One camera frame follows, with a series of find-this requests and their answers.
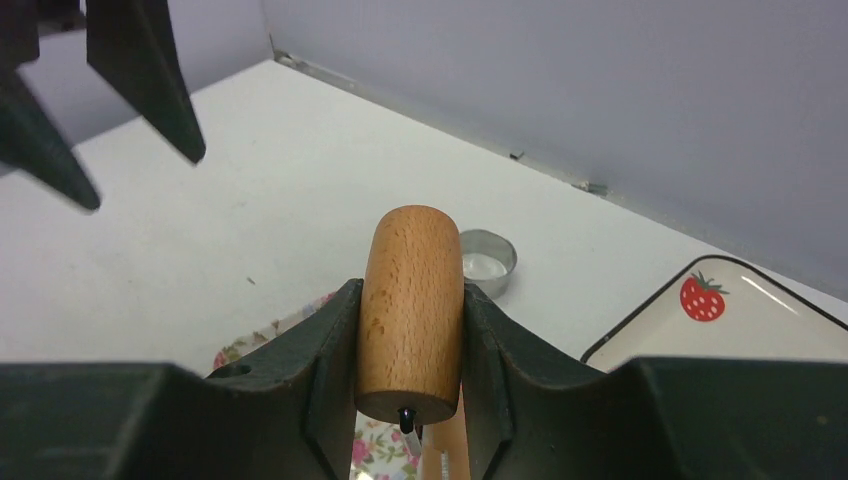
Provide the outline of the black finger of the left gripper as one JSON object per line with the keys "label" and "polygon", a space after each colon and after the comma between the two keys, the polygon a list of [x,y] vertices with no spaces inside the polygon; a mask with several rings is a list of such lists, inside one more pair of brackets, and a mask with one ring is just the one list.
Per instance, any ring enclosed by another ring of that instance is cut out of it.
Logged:
{"label": "black finger of the left gripper", "polygon": [[39,59],[43,36],[85,27],[79,1],[1,3],[1,162],[95,211],[101,200],[87,172],[18,72]]}
{"label": "black finger of the left gripper", "polygon": [[166,0],[86,3],[88,64],[188,161],[206,154]]}

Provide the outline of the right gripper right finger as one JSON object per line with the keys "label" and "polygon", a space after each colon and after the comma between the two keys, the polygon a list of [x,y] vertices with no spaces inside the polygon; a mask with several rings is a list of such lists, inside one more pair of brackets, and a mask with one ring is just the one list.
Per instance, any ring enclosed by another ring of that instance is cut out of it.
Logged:
{"label": "right gripper right finger", "polygon": [[843,479],[847,368],[637,357],[604,373],[467,285],[475,479]]}

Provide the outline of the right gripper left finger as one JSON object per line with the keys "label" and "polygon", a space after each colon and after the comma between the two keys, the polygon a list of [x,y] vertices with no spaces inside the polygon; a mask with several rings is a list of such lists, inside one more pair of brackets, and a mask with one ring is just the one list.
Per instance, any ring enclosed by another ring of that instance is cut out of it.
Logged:
{"label": "right gripper left finger", "polygon": [[5,479],[344,479],[362,283],[201,377],[169,363],[7,363]]}

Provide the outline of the floral pattern tray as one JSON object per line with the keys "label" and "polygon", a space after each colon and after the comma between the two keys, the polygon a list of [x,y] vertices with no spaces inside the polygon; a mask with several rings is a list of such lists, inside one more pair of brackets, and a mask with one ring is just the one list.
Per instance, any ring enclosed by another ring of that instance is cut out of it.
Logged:
{"label": "floral pattern tray", "polygon": [[[264,346],[317,312],[332,297],[330,292],[268,326],[237,337],[214,357],[213,369]],[[417,479],[420,457],[409,453],[397,425],[358,414],[352,444],[350,479]]]}

